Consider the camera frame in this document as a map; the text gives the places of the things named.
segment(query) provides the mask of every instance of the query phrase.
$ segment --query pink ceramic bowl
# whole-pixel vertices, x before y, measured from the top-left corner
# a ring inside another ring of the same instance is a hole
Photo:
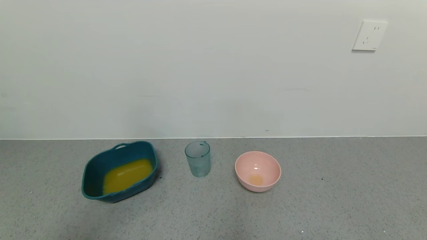
[[[265,192],[279,181],[282,169],[277,160],[264,152],[245,152],[234,165],[239,182],[253,192]]]

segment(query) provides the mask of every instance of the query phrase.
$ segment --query speckled gray floor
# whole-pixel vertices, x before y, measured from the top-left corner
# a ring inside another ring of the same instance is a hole
[[[85,199],[82,172],[126,140],[0,141],[0,239],[427,238],[427,138],[207,139],[212,170],[200,179],[191,141],[150,140],[161,178],[115,204]],[[282,166],[268,192],[236,179],[251,150]]]

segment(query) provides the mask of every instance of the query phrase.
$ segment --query yellow liquid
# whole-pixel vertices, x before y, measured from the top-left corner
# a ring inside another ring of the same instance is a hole
[[[251,175],[249,177],[249,183],[255,186],[262,186],[263,178],[260,175]]]
[[[150,160],[139,159],[110,170],[104,177],[103,194],[125,190],[153,171]]]

